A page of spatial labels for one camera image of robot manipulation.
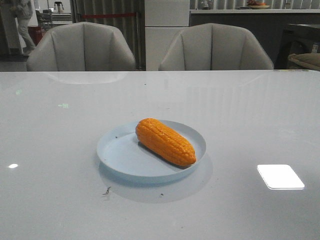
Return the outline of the orange toy corn cob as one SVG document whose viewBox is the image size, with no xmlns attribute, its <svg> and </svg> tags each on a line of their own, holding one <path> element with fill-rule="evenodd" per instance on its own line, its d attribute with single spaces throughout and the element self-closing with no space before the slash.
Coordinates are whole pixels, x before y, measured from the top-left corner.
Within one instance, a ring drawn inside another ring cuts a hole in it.
<svg viewBox="0 0 320 240">
<path fill-rule="evenodd" d="M 193 145 L 155 118 L 139 121 L 135 133 L 141 144 L 174 165 L 186 167 L 197 161 Z"/>
</svg>

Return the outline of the light blue round plate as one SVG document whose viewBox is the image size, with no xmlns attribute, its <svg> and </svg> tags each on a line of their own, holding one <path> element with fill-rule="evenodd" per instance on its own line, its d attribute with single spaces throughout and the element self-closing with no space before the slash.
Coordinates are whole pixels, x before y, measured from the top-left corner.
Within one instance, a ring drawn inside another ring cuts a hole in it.
<svg viewBox="0 0 320 240">
<path fill-rule="evenodd" d="M 169 183 L 191 174 L 205 156 L 205 139 L 190 126 L 170 120 L 160 121 L 192 144 L 196 163 L 186 167 L 177 166 L 146 148 L 136 136 L 137 121 L 117 126 L 105 133 L 96 147 L 99 159 L 112 174 L 132 183 Z"/>
</svg>

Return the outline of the right beige upholstered chair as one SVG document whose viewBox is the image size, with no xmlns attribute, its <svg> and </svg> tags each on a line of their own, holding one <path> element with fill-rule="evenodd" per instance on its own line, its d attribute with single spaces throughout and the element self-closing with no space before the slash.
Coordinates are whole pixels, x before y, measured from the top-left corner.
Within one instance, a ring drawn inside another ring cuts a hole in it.
<svg viewBox="0 0 320 240">
<path fill-rule="evenodd" d="M 160 71 L 272 70 L 273 62 L 246 28 L 206 23 L 173 37 Z"/>
</svg>

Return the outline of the beige upholstered chair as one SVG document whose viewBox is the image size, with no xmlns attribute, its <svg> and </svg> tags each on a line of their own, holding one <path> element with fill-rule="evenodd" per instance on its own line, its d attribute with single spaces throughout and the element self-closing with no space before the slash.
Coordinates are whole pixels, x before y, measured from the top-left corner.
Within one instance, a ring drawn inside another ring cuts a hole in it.
<svg viewBox="0 0 320 240">
<path fill-rule="evenodd" d="M 29 72 L 134 71 L 135 57 L 122 32 L 92 22 L 50 29 L 26 62 Z"/>
<path fill-rule="evenodd" d="M 160 71 L 272 70 L 273 62 L 246 28 L 206 23 L 173 37 Z"/>
</svg>

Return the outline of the white cabinet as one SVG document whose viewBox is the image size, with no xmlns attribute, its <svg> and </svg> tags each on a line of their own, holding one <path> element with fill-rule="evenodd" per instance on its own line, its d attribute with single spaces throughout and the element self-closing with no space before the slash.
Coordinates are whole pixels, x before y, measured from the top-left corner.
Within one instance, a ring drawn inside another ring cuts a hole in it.
<svg viewBox="0 0 320 240">
<path fill-rule="evenodd" d="M 146 0 L 145 61 L 147 71 L 157 71 L 176 32 L 189 26 L 189 0 Z"/>
</svg>

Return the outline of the left beige upholstered chair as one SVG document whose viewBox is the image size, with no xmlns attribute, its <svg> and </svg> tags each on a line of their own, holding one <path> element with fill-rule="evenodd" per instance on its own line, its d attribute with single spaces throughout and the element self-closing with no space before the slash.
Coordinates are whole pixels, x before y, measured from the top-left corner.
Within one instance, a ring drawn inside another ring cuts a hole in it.
<svg viewBox="0 0 320 240">
<path fill-rule="evenodd" d="M 135 57 L 122 32 L 92 22 L 50 29 L 26 62 L 29 72 L 134 71 Z"/>
</svg>

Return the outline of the grey counter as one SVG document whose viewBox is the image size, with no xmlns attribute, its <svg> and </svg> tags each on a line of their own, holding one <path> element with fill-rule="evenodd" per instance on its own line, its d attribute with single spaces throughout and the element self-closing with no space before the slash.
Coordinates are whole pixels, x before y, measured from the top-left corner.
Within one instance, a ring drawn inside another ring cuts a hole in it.
<svg viewBox="0 0 320 240">
<path fill-rule="evenodd" d="M 318 9 L 215 9 L 191 10 L 189 26 L 216 23 L 250 30 L 275 63 L 283 29 L 288 24 L 320 23 Z"/>
</svg>

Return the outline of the fruit bowl on counter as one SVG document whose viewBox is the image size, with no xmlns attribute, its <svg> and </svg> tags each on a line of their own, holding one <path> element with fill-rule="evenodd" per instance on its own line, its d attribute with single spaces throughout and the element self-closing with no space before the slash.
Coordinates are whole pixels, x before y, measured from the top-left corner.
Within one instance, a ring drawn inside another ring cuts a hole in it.
<svg viewBox="0 0 320 240">
<path fill-rule="evenodd" d="M 248 0 L 246 2 L 246 5 L 253 10 L 262 10 L 262 9 L 267 9 L 270 6 L 266 4 L 265 2 L 258 1 L 258 0 Z"/>
</svg>

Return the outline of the red bin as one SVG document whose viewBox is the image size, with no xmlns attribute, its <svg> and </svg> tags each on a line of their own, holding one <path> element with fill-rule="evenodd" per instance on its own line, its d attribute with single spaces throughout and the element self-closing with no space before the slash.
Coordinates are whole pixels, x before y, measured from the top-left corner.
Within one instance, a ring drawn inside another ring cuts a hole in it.
<svg viewBox="0 0 320 240">
<path fill-rule="evenodd" d="M 43 37 L 42 28 L 40 26 L 29 26 L 28 33 L 34 44 L 37 46 Z"/>
</svg>

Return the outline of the tan cushion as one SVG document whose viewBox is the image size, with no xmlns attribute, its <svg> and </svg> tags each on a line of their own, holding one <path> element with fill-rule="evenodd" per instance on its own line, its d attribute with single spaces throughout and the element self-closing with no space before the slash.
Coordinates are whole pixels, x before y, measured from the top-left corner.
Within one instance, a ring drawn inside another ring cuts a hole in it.
<svg viewBox="0 0 320 240">
<path fill-rule="evenodd" d="M 319 53 L 302 53 L 290 54 L 287 57 L 288 61 L 309 70 L 320 70 L 320 54 Z"/>
</svg>

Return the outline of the person in light clothes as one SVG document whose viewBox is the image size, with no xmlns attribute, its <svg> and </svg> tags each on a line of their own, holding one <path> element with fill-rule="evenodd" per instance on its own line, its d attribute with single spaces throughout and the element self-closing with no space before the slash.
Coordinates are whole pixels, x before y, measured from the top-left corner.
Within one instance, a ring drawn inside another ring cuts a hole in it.
<svg viewBox="0 0 320 240">
<path fill-rule="evenodd" d="M 36 48 L 36 45 L 29 34 L 29 22 L 33 16 L 33 7 L 30 0 L 12 0 L 11 11 L 18 23 L 18 33 L 25 42 L 25 49 L 23 55 L 28 57 L 30 53 Z"/>
</svg>

